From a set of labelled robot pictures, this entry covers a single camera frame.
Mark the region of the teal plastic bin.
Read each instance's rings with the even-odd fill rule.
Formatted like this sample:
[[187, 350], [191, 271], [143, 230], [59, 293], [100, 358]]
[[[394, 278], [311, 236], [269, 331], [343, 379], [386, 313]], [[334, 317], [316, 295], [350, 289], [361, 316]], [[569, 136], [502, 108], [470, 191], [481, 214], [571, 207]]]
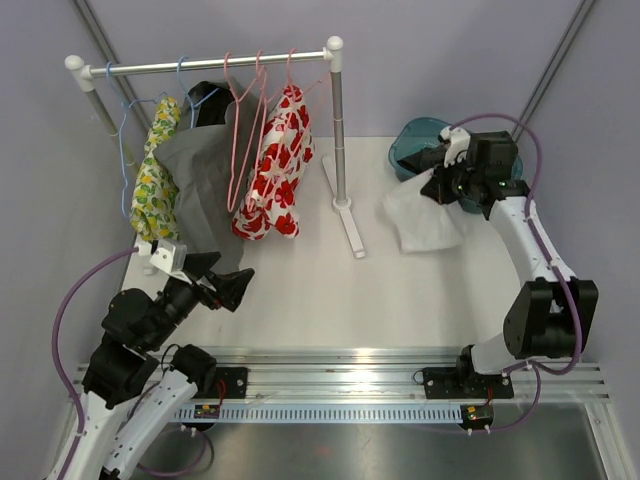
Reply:
[[[399, 180], [406, 181], [416, 175], [399, 166], [398, 161], [424, 147], [434, 148], [443, 145], [439, 133], [448, 126], [450, 125], [441, 120], [421, 117], [410, 121], [403, 128], [388, 153], [389, 163]], [[466, 159], [457, 165], [474, 171], [471, 187], [479, 203], [454, 203], [460, 204], [469, 213], [488, 217], [496, 201], [511, 196], [524, 197], [529, 193], [529, 187], [521, 179], [522, 161], [518, 147], [509, 132], [469, 133], [471, 140]]]

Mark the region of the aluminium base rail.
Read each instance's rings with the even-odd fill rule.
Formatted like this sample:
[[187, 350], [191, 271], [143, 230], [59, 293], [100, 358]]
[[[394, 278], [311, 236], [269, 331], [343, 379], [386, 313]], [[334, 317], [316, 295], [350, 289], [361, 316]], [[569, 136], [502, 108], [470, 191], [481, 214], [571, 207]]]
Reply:
[[[222, 367], [246, 367], [249, 403], [422, 403], [420, 371], [452, 367], [460, 347], [261, 349], [200, 346]], [[610, 403], [596, 363], [580, 363], [564, 376], [541, 373], [541, 403]], [[511, 374], [514, 398], [528, 404], [535, 376]]]

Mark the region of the dark dotted skirt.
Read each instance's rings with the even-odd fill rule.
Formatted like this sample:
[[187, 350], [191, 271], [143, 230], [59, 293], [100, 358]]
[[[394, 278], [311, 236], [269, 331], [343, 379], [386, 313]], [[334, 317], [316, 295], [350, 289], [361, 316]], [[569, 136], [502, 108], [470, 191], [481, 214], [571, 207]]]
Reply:
[[444, 163], [447, 147], [439, 145], [434, 148], [424, 147], [418, 152], [405, 156], [398, 165], [412, 174], [418, 175]]

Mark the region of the grey garment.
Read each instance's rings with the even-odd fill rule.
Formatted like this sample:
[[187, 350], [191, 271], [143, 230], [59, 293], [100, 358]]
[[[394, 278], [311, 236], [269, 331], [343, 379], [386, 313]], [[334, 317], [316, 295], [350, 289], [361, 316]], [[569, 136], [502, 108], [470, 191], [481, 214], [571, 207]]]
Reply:
[[[235, 104], [228, 81], [201, 81], [189, 90], [181, 107], [176, 134], [155, 150], [155, 157], [170, 172], [179, 192], [174, 214], [180, 241], [192, 253], [219, 252], [216, 273], [239, 269], [244, 240], [232, 232], [233, 213], [226, 208], [230, 178], [231, 143]], [[241, 103], [236, 178], [237, 200], [246, 196], [248, 175], [256, 156], [258, 125], [251, 146], [257, 98]]]

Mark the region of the metal clothes rack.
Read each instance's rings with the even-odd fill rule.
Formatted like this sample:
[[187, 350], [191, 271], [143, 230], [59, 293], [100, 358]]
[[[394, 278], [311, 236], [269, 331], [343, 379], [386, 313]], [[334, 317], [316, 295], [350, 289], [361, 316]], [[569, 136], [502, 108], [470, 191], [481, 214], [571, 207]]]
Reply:
[[117, 77], [171, 72], [179, 74], [188, 71], [246, 67], [253, 64], [259, 67], [266, 67], [268, 65], [296, 62], [323, 61], [327, 63], [331, 81], [334, 154], [323, 157], [322, 166], [333, 193], [332, 208], [341, 219], [353, 256], [357, 259], [362, 259], [366, 255], [365, 246], [352, 213], [351, 199], [347, 193], [342, 86], [343, 49], [343, 39], [338, 36], [331, 36], [326, 41], [326, 45], [318, 51], [294, 52], [290, 54], [256, 54], [254, 56], [240, 57], [227, 56], [225, 58], [179, 60], [176, 62], [153, 64], [116, 65], [106, 66], [104, 68], [88, 65], [78, 55], [69, 55], [65, 58], [64, 64], [80, 90], [90, 100], [95, 113], [105, 126], [107, 133], [115, 140], [117, 148], [119, 149], [121, 170], [125, 171], [127, 167], [133, 167], [137, 162], [124, 143], [121, 133], [122, 127], [114, 123], [100, 95], [97, 93], [94, 85], [95, 80], [106, 78], [112, 81]]

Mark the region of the pink hanger of dotted skirt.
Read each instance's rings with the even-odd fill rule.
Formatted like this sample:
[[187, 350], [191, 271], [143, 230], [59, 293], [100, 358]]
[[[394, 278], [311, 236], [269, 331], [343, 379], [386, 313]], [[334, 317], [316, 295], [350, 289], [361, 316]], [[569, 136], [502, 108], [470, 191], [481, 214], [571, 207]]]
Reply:
[[259, 66], [260, 55], [261, 55], [261, 52], [258, 52], [258, 56], [255, 59], [255, 69], [256, 69], [255, 78], [249, 84], [249, 86], [246, 88], [245, 92], [242, 95], [239, 95], [236, 92], [234, 86], [232, 85], [232, 82], [230, 81], [228, 69], [229, 69], [229, 61], [230, 61], [231, 53], [227, 52], [224, 56], [223, 70], [225, 74], [225, 79], [228, 81], [229, 91], [232, 94], [234, 104], [235, 104], [233, 136], [232, 136], [232, 143], [231, 143], [230, 178], [229, 178], [227, 200], [226, 200], [226, 208], [229, 213], [232, 213], [234, 211], [235, 204], [238, 197], [240, 181], [241, 181], [241, 179], [239, 179], [238, 181], [235, 181], [235, 178], [236, 178], [235, 164], [236, 164], [236, 151], [237, 151], [238, 135], [239, 135], [241, 103], [251, 93], [253, 85], [260, 80], [262, 80], [262, 85], [260, 86], [260, 89], [259, 89], [260, 95], [257, 97], [257, 107], [256, 107], [256, 112], [254, 114], [254, 124], [252, 126], [251, 133], [249, 136], [248, 147], [251, 146], [251, 143], [253, 141], [257, 120], [258, 120], [258, 112], [260, 111], [260, 108], [265, 105], [264, 87], [265, 87], [265, 81], [266, 81], [266, 70], [264, 67]]

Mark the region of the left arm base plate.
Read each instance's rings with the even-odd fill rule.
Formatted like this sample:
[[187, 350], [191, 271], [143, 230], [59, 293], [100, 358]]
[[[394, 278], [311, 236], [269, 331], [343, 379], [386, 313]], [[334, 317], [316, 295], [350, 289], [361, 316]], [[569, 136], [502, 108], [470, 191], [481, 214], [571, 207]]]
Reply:
[[238, 400], [245, 399], [249, 370], [246, 367], [218, 367], [211, 387], [199, 392], [196, 398]]

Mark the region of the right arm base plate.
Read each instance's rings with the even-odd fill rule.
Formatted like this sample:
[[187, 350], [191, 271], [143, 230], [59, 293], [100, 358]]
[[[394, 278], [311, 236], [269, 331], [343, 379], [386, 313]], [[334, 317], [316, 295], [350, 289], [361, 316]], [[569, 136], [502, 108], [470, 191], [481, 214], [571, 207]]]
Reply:
[[512, 399], [514, 390], [509, 377], [460, 374], [454, 368], [427, 367], [422, 370], [425, 395], [431, 400]]

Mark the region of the white skirt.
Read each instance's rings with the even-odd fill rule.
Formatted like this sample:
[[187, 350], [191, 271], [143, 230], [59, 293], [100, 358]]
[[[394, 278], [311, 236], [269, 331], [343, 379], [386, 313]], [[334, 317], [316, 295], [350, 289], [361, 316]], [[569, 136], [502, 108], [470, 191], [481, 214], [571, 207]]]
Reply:
[[469, 233], [467, 214], [458, 203], [440, 205], [421, 194], [433, 177], [429, 169], [401, 182], [382, 200], [395, 227], [402, 254], [422, 254], [462, 245]]

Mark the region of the red floral white garment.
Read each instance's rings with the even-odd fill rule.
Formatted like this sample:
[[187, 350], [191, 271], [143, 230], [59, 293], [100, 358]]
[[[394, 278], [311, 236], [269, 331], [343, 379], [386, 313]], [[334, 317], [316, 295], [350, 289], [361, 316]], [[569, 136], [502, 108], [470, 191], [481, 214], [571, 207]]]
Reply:
[[244, 240], [260, 240], [271, 231], [296, 237], [300, 225], [295, 193], [314, 154], [303, 90], [287, 86], [266, 119], [260, 157], [247, 196], [234, 213], [232, 232]]

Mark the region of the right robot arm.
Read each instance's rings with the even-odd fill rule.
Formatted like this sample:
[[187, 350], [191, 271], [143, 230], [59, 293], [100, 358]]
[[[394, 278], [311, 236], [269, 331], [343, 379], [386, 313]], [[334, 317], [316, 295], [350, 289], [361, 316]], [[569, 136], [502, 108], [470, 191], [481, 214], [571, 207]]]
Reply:
[[441, 205], [478, 205], [506, 246], [520, 290], [500, 333], [464, 347], [452, 367], [423, 369], [425, 395], [510, 399], [512, 372], [533, 368], [561, 376], [576, 366], [599, 292], [562, 260], [539, 219], [532, 187], [513, 177], [518, 148], [508, 132], [446, 127], [438, 140], [427, 154], [434, 169], [422, 195]]

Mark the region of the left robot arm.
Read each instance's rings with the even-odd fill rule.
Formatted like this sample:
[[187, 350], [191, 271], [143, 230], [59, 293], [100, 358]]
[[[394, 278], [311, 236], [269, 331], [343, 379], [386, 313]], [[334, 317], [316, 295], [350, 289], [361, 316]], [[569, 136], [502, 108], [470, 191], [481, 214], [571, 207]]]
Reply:
[[133, 254], [165, 273], [167, 281], [155, 298], [131, 288], [110, 301], [101, 323], [103, 337], [79, 388], [64, 371], [58, 341], [71, 293], [55, 317], [52, 357], [76, 420], [49, 473], [52, 479], [128, 479], [183, 404], [211, 396], [213, 407], [204, 416], [218, 420], [225, 400], [246, 396], [247, 368], [221, 367], [214, 356], [192, 344], [174, 352], [156, 386], [147, 383], [160, 365], [155, 352], [190, 313], [199, 305], [236, 311], [254, 269], [216, 274], [213, 267], [220, 253], [189, 254], [185, 245], [168, 240], [139, 241], [103, 263]]

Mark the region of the lemon print garment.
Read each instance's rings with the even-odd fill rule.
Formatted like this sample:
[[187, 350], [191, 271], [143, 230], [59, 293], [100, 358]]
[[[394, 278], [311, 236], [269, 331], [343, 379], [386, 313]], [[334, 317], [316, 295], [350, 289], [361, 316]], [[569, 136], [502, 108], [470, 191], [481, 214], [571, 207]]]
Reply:
[[155, 150], [176, 134], [180, 118], [178, 102], [173, 97], [163, 97], [156, 106], [143, 146], [144, 158], [134, 183], [129, 221], [146, 241], [179, 239], [174, 214], [179, 190], [168, 169], [156, 159]]

